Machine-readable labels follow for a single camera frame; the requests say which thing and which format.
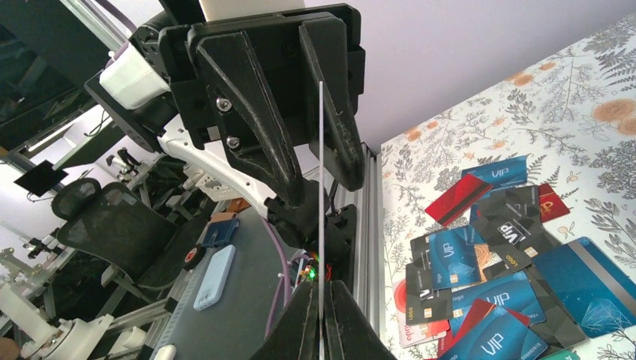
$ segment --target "chair backrest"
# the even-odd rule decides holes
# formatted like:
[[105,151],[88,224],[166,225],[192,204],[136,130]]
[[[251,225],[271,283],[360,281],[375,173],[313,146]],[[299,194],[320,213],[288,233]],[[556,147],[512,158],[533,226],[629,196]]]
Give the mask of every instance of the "chair backrest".
[[94,179],[74,181],[55,195],[51,206],[67,221],[57,234],[63,245],[114,264],[133,281],[146,273],[177,230],[118,182],[99,189]]

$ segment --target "gray table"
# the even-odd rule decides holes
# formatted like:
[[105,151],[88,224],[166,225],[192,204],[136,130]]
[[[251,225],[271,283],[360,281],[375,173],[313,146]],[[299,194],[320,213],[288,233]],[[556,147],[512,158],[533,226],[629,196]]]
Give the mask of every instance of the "gray table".
[[[172,315],[155,349],[174,344],[176,360],[242,360],[249,359],[260,347],[281,261],[259,215],[250,208],[238,218],[241,223],[232,238],[236,254],[220,301],[203,311],[193,309],[203,280],[197,275],[207,268],[216,251],[208,249],[188,284],[193,291],[186,289],[179,301],[181,311]],[[285,244],[283,247],[288,257],[296,252]]]

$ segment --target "white power bank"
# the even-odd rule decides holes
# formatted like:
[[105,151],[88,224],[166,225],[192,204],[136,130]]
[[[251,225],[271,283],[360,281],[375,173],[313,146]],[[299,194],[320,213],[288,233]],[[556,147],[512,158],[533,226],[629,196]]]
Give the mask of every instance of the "white power bank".
[[236,247],[227,245],[222,250],[215,253],[210,259],[208,269],[203,276],[203,282],[199,288],[199,293],[194,299],[194,310],[201,311],[216,304],[223,294],[225,280],[230,273],[230,266],[234,260]]

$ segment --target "card chip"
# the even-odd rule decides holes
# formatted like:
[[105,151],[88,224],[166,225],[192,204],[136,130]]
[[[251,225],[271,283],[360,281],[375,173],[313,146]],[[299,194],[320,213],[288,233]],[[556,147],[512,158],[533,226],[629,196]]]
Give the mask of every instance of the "card chip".
[[534,249],[534,247],[529,246],[524,250],[529,257],[535,257],[539,255],[539,253]]

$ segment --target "table surface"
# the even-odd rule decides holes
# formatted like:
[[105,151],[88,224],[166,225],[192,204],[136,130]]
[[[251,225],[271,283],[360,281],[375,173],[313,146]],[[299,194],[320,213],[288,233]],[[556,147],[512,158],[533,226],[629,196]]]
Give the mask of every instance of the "table surface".
[[[175,360],[249,359],[263,342],[281,261],[254,208],[241,212],[238,219],[241,222],[232,237],[236,253],[219,302],[194,310],[203,276],[196,279],[196,289],[189,296],[179,299],[185,307],[165,341],[176,346]],[[296,252],[284,243],[283,249],[288,257]],[[212,252],[218,250],[208,249],[195,271],[200,266],[207,268]]]
[[[440,226],[428,207],[462,169],[527,155],[571,213],[546,223],[561,242],[590,237],[636,276],[636,14],[540,61],[382,145],[385,333],[399,359],[435,358],[437,342],[401,349],[391,289],[410,239]],[[467,224],[467,214],[454,226]],[[636,326],[576,346],[582,359],[633,359]]]

